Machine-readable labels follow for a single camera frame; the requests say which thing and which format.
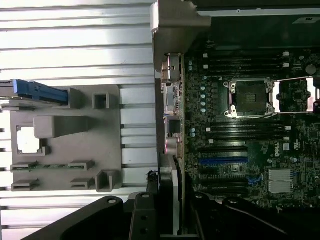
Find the black expansion slot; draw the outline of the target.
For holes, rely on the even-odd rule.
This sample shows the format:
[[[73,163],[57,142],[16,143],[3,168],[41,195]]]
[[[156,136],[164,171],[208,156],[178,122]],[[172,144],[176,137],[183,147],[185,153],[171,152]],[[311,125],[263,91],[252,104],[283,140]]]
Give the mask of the black expansion slot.
[[[201,154],[243,153],[247,151],[248,148],[246,146],[212,146],[197,149],[197,152]]]
[[[199,183],[202,186],[246,186],[249,181],[245,177],[240,178],[212,178],[201,179]]]
[[[203,168],[199,170],[202,175],[245,175],[246,172],[240,168]]]

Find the blue expansion slot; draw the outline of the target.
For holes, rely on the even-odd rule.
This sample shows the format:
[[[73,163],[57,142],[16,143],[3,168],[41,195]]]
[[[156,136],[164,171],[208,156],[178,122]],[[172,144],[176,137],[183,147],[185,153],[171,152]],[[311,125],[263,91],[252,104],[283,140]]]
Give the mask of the blue expansion slot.
[[[200,158],[198,163],[201,165],[221,165],[231,163],[247,163],[248,158],[242,156],[230,156],[230,157],[208,157]]]

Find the silver chipset heatsink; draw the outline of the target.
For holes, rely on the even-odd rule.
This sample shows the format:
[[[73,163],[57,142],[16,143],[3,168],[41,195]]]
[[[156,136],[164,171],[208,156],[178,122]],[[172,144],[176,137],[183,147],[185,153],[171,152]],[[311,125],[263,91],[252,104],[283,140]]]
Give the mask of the silver chipset heatsink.
[[[293,191],[293,173],[290,169],[268,170],[268,191],[272,194],[287,194]]]

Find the green Dell motherboard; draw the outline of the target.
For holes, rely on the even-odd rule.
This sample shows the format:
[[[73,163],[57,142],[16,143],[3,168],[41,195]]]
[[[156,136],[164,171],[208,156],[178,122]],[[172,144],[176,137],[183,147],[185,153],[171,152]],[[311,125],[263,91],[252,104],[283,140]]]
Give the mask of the green Dell motherboard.
[[[290,67],[282,68],[278,74],[211,75],[203,65],[217,64],[203,58],[202,54],[213,51],[288,51],[290,56],[282,59]],[[308,75],[306,67],[316,66],[316,73]],[[247,178],[242,186],[247,193],[242,197],[260,207],[269,209],[320,208],[320,103],[314,113],[274,114],[267,118],[232,119],[224,112],[228,109],[228,90],[225,81],[247,78],[269,78],[272,81],[320,76],[320,47],[267,48],[219,50],[212,43],[197,44],[185,55],[185,181],[196,191],[213,190],[213,186],[202,186],[200,180],[222,178]],[[281,121],[287,131],[237,131],[204,132],[211,124],[219,122]],[[214,133],[286,133],[290,140],[236,141],[208,143],[207,134]],[[218,146],[245,146],[247,152],[198,153],[199,148]],[[199,159],[212,157],[247,157],[246,163],[199,164]],[[245,171],[245,175],[200,174],[200,169],[219,168]],[[270,169],[290,169],[293,174],[293,190],[290,193],[270,193],[268,189]]]

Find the black RAM slot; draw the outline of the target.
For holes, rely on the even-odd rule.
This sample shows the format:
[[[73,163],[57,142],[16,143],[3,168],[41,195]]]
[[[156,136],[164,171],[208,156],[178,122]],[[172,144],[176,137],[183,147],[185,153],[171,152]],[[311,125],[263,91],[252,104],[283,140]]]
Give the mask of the black RAM slot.
[[[281,63],[281,58],[251,58],[251,57],[235,57],[235,58],[210,58],[208,62],[217,64],[240,64],[240,63]]]
[[[283,132],[240,132],[240,133],[210,133],[207,134],[211,138],[262,138],[262,137],[284,137],[286,133]]]
[[[202,54],[204,59],[214,58],[282,58],[289,57],[289,51],[211,51]]]
[[[215,63],[215,64],[204,64],[204,70],[279,70],[283,68],[289,68],[289,63]]]
[[[238,122],[215,122],[211,128],[249,128],[249,127],[275,127],[284,126],[283,121],[238,121]]]
[[[272,75],[283,72],[282,69],[222,69],[207,70],[208,74],[213,76],[231,76],[231,75]]]
[[[250,142],[250,141],[277,141],[277,140],[290,140],[290,137],[218,137],[209,138],[208,143],[222,143],[222,142]]]
[[[285,132],[285,126],[280,125],[272,125],[272,126],[216,126],[216,127],[207,127],[204,129],[205,133],[216,133],[216,132],[267,132],[267,131],[275,131],[275,132]]]

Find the grey printed parts rack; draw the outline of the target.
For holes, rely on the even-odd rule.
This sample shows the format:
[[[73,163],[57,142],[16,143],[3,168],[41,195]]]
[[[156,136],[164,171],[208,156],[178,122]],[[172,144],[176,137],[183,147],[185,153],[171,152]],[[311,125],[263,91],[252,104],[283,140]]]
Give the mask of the grey printed parts rack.
[[[117,85],[65,86],[68,104],[32,100],[10,114],[11,190],[111,192],[123,185],[120,89]],[[18,150],[17,131],[33,127],[37,153]],[[12,165],[85,166],[85,170],[12,171]]]

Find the green RAM stick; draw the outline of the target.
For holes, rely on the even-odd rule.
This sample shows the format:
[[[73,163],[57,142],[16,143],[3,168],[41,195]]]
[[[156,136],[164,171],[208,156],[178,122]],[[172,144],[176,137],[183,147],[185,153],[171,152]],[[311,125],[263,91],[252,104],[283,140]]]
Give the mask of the green RAM stick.
[[[12,165],[11,171],[42,171],[42,170],[83,170],[86,168],[83,165],[68,165],[68,164],[38,164],[38,165]]]

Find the black CPU socket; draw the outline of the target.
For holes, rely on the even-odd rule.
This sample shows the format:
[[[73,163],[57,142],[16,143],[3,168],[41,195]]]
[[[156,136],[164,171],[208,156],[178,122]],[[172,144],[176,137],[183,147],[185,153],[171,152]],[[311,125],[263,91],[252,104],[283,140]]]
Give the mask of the black CPU socket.
[[[231,119],[269,118],[276,113],[275,83],[270,78],[233,78],[223,83],[227,89],[227,110]]]

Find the silver socket cover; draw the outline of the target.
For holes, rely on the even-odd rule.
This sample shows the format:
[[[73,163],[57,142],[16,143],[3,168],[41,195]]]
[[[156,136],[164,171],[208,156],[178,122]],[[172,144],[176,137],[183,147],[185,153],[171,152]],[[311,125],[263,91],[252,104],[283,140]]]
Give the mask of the silver socket cover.
[[[272,90],[276,114],[311,114],[320,104],[320,76],[276,80]]]

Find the silver CPU chip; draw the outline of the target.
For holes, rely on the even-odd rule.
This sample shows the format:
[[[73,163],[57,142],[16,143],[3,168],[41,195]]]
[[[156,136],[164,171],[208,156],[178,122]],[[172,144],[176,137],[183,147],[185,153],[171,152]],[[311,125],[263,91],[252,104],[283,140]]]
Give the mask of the silver CPU chip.
[[[17,148],[22,154],[37,153],[40,147],[40,139],[34,135],[33,127],[22,127],[17,131]]]

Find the silver hard disk drive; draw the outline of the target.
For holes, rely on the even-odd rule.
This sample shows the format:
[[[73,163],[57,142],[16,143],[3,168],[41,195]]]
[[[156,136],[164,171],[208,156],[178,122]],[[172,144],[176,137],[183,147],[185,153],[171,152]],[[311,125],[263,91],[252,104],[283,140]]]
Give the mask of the silver hard disk drive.
[[[33,102],[29,97],[14,92],[14,84],[11,80],[0,81],[0,110],[9,108],[31,107]]]

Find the black open PC case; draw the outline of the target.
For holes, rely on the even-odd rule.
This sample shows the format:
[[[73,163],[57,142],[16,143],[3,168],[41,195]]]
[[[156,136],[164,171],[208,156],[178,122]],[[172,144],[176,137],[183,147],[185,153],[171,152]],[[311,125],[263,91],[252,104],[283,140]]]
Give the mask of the black open PC case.
[[[320,0],[195,0],[195,5],[201,16],[211,18],[211,25],[191,47],[320,48]]]

